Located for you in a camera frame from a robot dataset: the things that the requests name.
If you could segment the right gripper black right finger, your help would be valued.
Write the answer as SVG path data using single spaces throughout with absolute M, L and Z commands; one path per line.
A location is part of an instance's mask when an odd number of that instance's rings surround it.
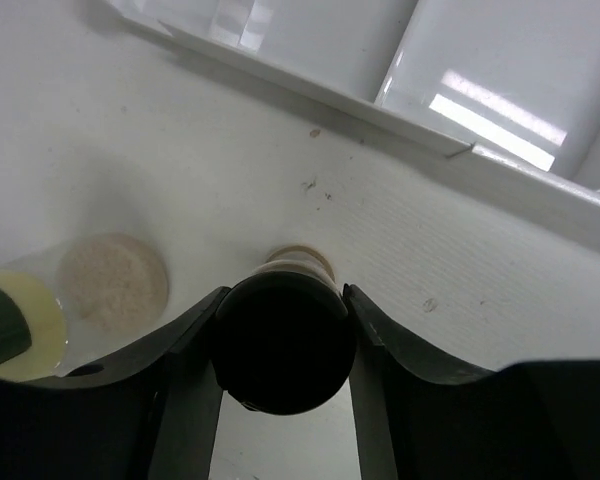
M 359 287 L 344 301 L 365 479 L 600 479 L 600 360 L 490 371 L 403 327 Z

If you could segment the black cap spice jar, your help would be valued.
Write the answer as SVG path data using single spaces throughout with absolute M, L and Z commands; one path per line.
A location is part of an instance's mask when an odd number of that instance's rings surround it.
M 220 302 L 211 323 L 219 386 L 248 410 L 289 416 L 313 410 L 343 386 L 355 328 L 332 266 L 318 250 L 274 250 Z

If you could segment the yellow cap powder bottle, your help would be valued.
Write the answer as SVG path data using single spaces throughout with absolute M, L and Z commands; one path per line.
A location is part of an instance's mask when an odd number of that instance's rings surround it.
M 76 238 L 0 266 L 0 379 L 102 358 L 155 328 L 169 299 L 159 253 L 126 233 Z

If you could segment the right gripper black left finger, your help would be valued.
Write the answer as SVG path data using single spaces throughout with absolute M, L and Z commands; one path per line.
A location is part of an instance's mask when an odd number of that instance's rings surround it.
M 222 390 L 219 287 L 166 326 L 65 377 L 0 379 L 0 479 L 206 479 Z

